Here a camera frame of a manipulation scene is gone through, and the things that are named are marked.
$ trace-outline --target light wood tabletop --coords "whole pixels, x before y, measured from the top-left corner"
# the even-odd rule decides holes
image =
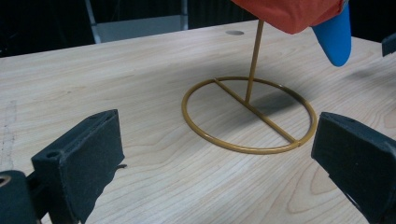
[[[118,109],[128,166],[88,223],[366,223],[311,159],[313,138],[281,154],[242,154],[208,143],[183,119],[182,98],[196,83],[248,76],[256,27],[248,21],[0,59],[1,170],[30,174],[38,151],[89,115]],[[298,92],[317,115],[351,117],[395,139],[396,54],[383,58],[379,43],[358,38],[352,45],[338,68],[311,29],[287,35],[264,24],[256,77]],[[240,94],[246,84],[227,82]],[[304,108],[285,93],[255,84],[251,103],[295,136],[306,132]],[[188,109],[232,143],[284,144],[216,85],[196,92]]]

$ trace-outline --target red cloth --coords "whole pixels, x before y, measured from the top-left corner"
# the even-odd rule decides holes
[[[340,14],[344,0],[232,0],[260,20],[296,34]]]

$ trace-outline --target dark background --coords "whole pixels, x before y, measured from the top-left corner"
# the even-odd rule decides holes
[[[181,14],[178,0],[91,0],[96,22]],[[352,35],[396,32],[396,0],[350,0]],[[189,0],[189,29],[255,20],[231,0]],[[0,57],[93,44],[84,0],[0,0]]]

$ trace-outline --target vertical pole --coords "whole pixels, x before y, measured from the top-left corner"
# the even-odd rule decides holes
[[[256,71],[257,58],[259,56],[259,49],[260,49],[260,42],[262,40],[262,27],[263,26],[264,26],[264,21],[259,21],[259,24],[257,25],[257,33],[256,33],[256,41],[254,43],[253,57],[251,59],[250,73],[249,73],[248,82],[247,82],[247,94],[246,94],[246,98],[245,98],[245,102],[247,104],[250,101],[251,89],[253,87],[253,79],[254,79],[254,73]]]

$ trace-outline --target blue object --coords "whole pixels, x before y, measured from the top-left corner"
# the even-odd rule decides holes
[[[341,14],[313,26],[315,35],[323,51],[334,66],[344,65],[351,51],[351,33],[349,21],[349,4]]]

